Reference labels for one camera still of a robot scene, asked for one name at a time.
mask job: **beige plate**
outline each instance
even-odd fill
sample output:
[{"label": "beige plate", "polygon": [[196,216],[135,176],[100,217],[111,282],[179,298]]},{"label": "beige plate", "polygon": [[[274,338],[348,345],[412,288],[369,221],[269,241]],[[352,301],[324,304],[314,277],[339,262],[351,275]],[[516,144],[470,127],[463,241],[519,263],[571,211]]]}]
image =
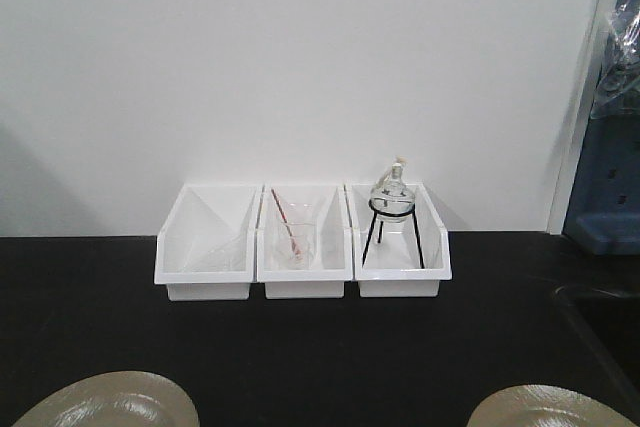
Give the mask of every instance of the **beige plate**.
[{"label": "beige plate", "polygon": [[189,396],[148,372],[111,372],[50,395],[13,427],[198,427]]},{"label": "beige plate", "polygon": [[519,385],[483,400],[467,427],[636,427],[615,410],[572,390]]}]

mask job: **white plastic bin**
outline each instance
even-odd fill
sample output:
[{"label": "white plastic bin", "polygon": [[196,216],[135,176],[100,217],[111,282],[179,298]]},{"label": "white plastic bin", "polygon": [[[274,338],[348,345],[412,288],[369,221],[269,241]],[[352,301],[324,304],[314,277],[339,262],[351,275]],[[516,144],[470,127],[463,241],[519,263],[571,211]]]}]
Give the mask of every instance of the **white plastic bin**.
[{"label": "white plastic bin", "polygon": [[155,283],[171,300],[247,299],[261,186],[184,185],[158,234]]},{"label": "white plastic bin", "polygon": [[[279,250],[282,244],[278,244],[282,215],[271,189],[277,193],[284,211],[292,204],[307,205],[312,210],[315,249],[308,265],[294,268],[283,260]],[[268,299],[343,297],[344,282],[353,279],[352,254],[352,234],[342,186],[265,186],[257,231],[256,265],[258,282],[265,284]]]},{"label": "white plastic bin", "polygon": [[411,216],[402,223],[385,222],[382,243],[377,243],[376,221],[364,266],[362,252],[373,211],[370,185],[345,185],[353,227],[354,274],[362,297],[433,297],[441,280],[451,279],[449,240],[438,212],[422,184],[408,184],[416,194],[416,217],[425,268],[420,268]]}]

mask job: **black wire stand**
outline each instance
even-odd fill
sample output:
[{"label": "black wire stand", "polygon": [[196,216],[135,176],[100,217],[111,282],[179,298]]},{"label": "black wire stand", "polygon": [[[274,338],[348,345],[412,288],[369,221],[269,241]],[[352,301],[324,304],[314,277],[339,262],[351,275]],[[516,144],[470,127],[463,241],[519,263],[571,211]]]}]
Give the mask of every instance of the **black wire stand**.
[{"label": "black wire stand", "polygon": [[[418,245],[418,254],[420,254],[420,268],[424,269],[424,260],[422,258],[422,243],[420,242],[420,231],[418,230],[418,219],[416,218],[416,206],[415,204],[411,206],[411,210],[404,212],[402,214],[389,214],[387,212],[382,212],[376,209],[371,201],[369,201],[369,208],[373,210],[373,219],[371,219],[371,225],[369,226],[369,233],[367,234],[367,243],[364,246],[364,252],[362,253],[362,265],[364,265],[365,260],[367,260],[367,252],[369,251],[369,244],[371,243],[371,236],[373,235],[373,229],[376,226],[376,219],[378,218],[378,214],[383,215],[385,217],[406,217],[408,215],[413,217],[413,230],[416,233],[416,244]],[[382,242],[382,225],[384,221],[380,221],[380,230],[378,231],[378,244]]]}]

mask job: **white door frame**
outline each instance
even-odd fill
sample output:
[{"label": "white door frame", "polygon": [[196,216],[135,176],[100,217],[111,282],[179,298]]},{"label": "white door frame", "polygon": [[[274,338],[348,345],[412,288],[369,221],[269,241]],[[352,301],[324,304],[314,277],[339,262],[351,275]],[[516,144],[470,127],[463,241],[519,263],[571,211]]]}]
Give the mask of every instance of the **white door frame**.
[{"label": "white door frame", "polygon": [[609,30],[609,16],[615,9],[616,0],[594,0],[594,15],[586,31],[576,69],[576,82],[571,96],[571,108],[563,128],[562,163],[551,203],[547,232],[561,234],[567,215],[571,189],[580,160],[593,96],[600,74]]}]

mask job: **black countertop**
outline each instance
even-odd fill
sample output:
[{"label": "black countertop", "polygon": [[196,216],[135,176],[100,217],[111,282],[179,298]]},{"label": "black countertop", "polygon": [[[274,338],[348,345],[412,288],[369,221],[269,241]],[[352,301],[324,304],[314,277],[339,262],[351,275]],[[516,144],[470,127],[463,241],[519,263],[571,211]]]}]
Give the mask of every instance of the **black countertop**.
[{"label": "black countertop", "polygon": [[635,289],[638,258],[538,233],[452,233],[426,299],[170,302],[155,238],[0,239],[0,424],[114,370],[168,377],[201,425],[465,426],[505,387],[556,385],[640,424],[559,307],[567,285]]}]

